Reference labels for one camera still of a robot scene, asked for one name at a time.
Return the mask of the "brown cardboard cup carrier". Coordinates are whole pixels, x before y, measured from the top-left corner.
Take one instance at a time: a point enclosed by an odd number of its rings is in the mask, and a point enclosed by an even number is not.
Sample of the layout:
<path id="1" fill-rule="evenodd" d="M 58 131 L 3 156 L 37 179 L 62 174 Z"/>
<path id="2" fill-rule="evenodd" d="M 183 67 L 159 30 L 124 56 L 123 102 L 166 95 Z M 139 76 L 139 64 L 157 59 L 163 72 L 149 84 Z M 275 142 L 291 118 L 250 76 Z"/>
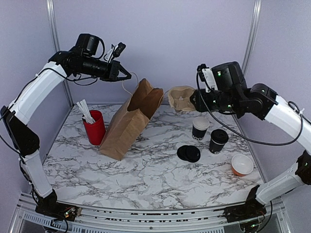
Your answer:
<path id="1" fill-rule="evenodd" d="M 195 111 L 194 105 L 190 101 L 190 97 L 195 92 L 195 89 L 190 86 L 175 86 L 168 91 L 168 101 L 170 106 L 176 112 L 191 112 Z"/>

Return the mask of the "black paper coffee cup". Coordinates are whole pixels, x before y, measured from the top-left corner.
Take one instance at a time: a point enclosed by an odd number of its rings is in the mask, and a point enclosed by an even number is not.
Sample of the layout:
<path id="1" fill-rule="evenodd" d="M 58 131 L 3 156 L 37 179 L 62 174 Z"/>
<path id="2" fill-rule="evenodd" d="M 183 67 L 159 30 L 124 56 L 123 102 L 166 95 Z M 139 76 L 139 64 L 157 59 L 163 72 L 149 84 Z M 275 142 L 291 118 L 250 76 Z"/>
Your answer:
<path id="1" fill-rule="evenodd" d="M 225 143 L 217 143 L 213 139 L 209 142 L 209 151 L 213 154 L 218 154 L 222 151 Z"/>

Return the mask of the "brown paper bag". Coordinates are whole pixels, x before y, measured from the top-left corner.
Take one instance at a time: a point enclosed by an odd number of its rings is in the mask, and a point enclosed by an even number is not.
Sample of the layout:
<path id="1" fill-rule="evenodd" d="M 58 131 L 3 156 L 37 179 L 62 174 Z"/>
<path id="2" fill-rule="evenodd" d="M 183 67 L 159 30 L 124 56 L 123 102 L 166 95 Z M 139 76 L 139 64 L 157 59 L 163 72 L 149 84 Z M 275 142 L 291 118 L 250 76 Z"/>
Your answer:
<path id="1" fill-rule="evenodd" d="M 122 160 L 148 125 L 163 97 L 162 88 L 155 88 L 146 78 L 142 79 L 131 98 L 113 115 L 99 152 L 115 160 Z"/>

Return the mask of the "black plastic cup lid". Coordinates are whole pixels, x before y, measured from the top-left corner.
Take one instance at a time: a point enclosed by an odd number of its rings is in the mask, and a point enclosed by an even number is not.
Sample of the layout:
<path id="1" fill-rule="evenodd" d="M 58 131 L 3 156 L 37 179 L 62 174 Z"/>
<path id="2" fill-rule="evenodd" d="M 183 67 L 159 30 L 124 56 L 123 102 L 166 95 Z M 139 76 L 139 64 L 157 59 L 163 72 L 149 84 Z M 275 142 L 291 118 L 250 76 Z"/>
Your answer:
<path id="1" fill-rule="evenodd" d="M 229 140 L 229 136 L 226 131 L 222 129 L 213 130 L 211 133 L 211 139 L 218 144 L 225 144 Z"/>

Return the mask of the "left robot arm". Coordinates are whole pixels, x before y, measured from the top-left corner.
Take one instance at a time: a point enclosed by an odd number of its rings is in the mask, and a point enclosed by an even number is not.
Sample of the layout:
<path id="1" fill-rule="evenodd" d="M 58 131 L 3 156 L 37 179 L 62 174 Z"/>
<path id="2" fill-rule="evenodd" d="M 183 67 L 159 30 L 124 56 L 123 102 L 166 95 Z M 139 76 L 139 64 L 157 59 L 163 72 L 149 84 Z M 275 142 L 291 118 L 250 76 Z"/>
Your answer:
<path id="1" fill-rule="evenodd" d="M 103 40 L 95 35 L 82 33 L 75 46 L 68 51 L 56 52 L 21 90 L 19 95 L 0 110 L 1 120 L 13 142 L 12 148 L 19 155 L 19 167 L 32 187 L 32 196 L 37 213 L 74 221 L 78 207 L 59 203 L 57 194 L 49 183 L 40 158 L 40 140 L 28 123 L 43 100 L 63 81 L 71 81 L 70 76 L 85 74 L 87 79 L 104 82 L 118 82 L 131 78 L 131 74 L 116 60 L 126 45 L 113 45 L 108 54 L 96 57 L 99 44 Z"/>

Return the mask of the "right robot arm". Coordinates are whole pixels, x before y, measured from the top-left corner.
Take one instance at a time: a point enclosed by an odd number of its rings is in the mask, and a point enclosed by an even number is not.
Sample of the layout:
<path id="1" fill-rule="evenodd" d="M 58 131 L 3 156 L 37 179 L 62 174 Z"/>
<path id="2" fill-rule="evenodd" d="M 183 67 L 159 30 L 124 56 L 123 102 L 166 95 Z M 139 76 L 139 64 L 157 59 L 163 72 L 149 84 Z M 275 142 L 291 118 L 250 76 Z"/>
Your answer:
<path id="1" fill-rule="evenodd" d="M 253 187 L 243 204 L 224 209 L 227 222 L 247 220 L 266 214 L 265 206 L 276 198 L 298 187 L 311 184 L 311 121 L 293 101 L 286 101 L 275 90 L 263 83 L 247 86 L 238 62 L 227 62 L 214 67 L 200 64 L 196 70 L 197 88 L 190 101 L 198 112 L 235 115 L 252 114 L 288 137 L 286 142 L 267 142 L 240 137 L 248 142 L 270 147 L 284 147 L 298 143 L 303 151 L 284 172 L 267 183 Z"/>

